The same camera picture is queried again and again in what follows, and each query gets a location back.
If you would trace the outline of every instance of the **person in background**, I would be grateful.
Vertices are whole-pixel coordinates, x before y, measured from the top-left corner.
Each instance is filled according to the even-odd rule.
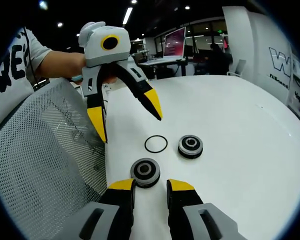
[[[218,44],[212,43],[210,45],[212,53],[208,58],[207,71],[210,75],[227,75],[229,71],[229,60],[222,52]]]
[[[19,30],[0,65],[0,124],[34,92],[31,78],[71,78],[81,75],[85,66],[84,54],[53,51],[42,46],[32,31]],[[109,74],[103,82],[115,79]]]

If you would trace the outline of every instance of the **ceiling light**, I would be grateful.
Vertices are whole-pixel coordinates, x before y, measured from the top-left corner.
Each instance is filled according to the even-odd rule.
[[[39,6],[42,10],[48,10],[48,5],[46,1],[40,1]]]
[[[126,10],[126,13],[125,13],[125,16],[124,16],[124,19],[123,19],[123,23],[122,23],[123,25],[127,24],[128,19],[130,17],[130,14],[132,12],[132,9],[133,9],[133,7],[128,7],[128,9]]]

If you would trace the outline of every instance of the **white table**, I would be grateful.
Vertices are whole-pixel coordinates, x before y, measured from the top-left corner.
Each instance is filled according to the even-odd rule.
[[[109,96],[106,128],[108,185],[130,177],[140,158],[160,165],[159,182],[136,189],[132,240],[171,239],[166,180],[193,185],[204,203],[235,220],[249,240],[272,240],[300,207],[300,121],[279,100],[234,76],[186,76],[152,81],[163,119],[156,120],[127,87]],[[168,147],[147,152],[163,135]],[[184,135],[203,141],[203,154],[182,158]]]

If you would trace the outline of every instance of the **hand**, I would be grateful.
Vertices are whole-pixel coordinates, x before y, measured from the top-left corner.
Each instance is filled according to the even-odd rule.
[[[117,81],[117,77],[114,75],[110,75],[109,77],[103,80],[104,84],[114,84]]]
[[[113,63],[106,64],[103,66],[104,68],[104,79],[103,83],[104,84],[114,84],[117,81],[117,77],[113,74]]]

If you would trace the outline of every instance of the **monitor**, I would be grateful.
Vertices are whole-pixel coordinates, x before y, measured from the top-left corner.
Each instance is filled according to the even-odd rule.
[[[180,28],[165,35],[163,57],[183,58],[185,50],[186,28]]]

